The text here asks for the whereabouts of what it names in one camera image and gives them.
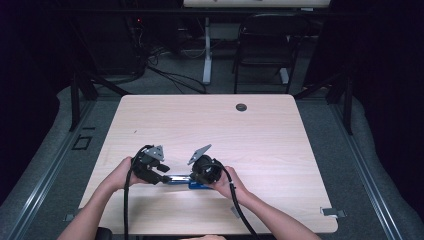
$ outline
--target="desk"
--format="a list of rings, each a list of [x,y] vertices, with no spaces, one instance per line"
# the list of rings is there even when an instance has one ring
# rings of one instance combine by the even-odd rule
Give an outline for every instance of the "desk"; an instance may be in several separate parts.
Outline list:
[[[329,4],[330,0],[184,0],[186,7],[202,8],[326,8]]]
[[[330,0],[184,0],[188,8],[327,8]],[[212,57],[210,49],[210,23],[205,21],[205,66],[203,84],[210,84]],[[288,80],[286,69],[280,71],[281,80]]]
[[[238,111],[243,103],[246,111]],[[188,174],[194,151],[233,166],[246,187],[292,215],[314,232],[336,231],[323,216],[330,208],[296,103],[290,95],[125,96],[106,136],[80,207],[100,182],[128,155],[146,144],[163,145],[167,174]],[[124,232],[123,190],[114,193],[100,226]],[[213,190],[187,185],[138,184],[129,191],[129,233],[140,235],[249,234],[230,208],[231,200]],[[258,233],[269,230],[247,209]]]

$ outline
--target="dark background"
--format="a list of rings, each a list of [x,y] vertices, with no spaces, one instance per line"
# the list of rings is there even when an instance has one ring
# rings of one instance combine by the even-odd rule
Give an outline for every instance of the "dark background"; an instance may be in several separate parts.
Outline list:
[[[69,26],[42,12],[36,1],[2,1],[0,6],[3,202],[52,126],[56,94],[69,86],[74,61],[93,71],[98,66]],[[330,10],[371,17],[365,23],[324,23],[305,85],[355,61],[354,95],[365,108],[380,161],[423,219],[424,3],[338,0]]]

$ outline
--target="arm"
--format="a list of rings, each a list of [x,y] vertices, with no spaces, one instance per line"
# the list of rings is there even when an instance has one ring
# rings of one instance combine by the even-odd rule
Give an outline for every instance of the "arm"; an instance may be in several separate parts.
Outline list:
[[[286,213],[268,205],[256,195],[249,192],[233,168],[225,168],[230,173],[234,182],[239,203],[254,213],[272,232],[276,239],[319,239],[315,233],[302,223]],[[219,181],[210,186],[224,197],[231,199],[229,182],[225,173],[222,173]]]
[[[107,202],[114,192],[123,189],[128,170],[131,166],[131,157],[127,157],[100,183],[88,203],[65,228],[58,239],[94,239],[100,218]],[[145,183],[131,175],[130,186],[135,183]]]

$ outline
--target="cable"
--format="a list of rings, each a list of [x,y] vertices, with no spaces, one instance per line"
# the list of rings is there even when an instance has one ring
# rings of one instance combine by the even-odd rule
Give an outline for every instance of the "cable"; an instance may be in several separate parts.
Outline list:
[[[162,71],[162,70],[159,70],[159,69],[157,69],[157,68],[153,68],[153,67],[151,67],[151,66],[147,66],[147,69],[150,69],[150,70],[152,70],[153,72],[155,72],[155,73],[157,73],[157,74],[159,74],[159,75],[163,76],[164,78],[166,78],[166,79],[168,79],[168,80],[170,80],[170,81],[172,81],[172,82],[174,82],[174,83],[178,83],[178,84],[180,84],[180,85],[182,85],[182,86],[184,86],[184,87],[186,87],[186,88],[189,88],[189,89],[191,89],[191,90],[193,90],[193,91],[196,91],[196,92],[198,92],[198,93],[202,93],[202,94],[207,94],[207,93],[208,93],[208,92],[206,91],[206,87],[205,87],[205,86],[204,86],[201,82],[199,82],[198,80],[196,80],[196,79],[194,79],[194,78],[191,78],[191,77],[188,77],[188,76],[184,76],[184,75],[180,75],[180,74],[176,74],[176,73],[164,72],[164,71]],[[187,83],[185,83],[185,82],[182,82],[180,79],[177,79],[175,76],[176,76],[176,77],[185,78],[185,79],[187,79],[187,80],[191,80],[191,81],[194,81],[194,82],[198,83],[198,84],[202,87],[202,90],[199,90],[199,89],[197,89],[197,88],[195,88],[195,87],[192,87],[192,86],[188,85],[188,84],[187,84]]]

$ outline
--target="forearm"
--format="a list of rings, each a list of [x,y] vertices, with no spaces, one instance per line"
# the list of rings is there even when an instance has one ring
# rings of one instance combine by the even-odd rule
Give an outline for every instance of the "forearm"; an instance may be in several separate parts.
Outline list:
[[[268,205],[252,193],[244,193],[240,204],[253,212],[276,239],[319,239],[296,219]]]
[[[106,184],[100,184],[58,239],[94,239],[100,218],[113,192]]]

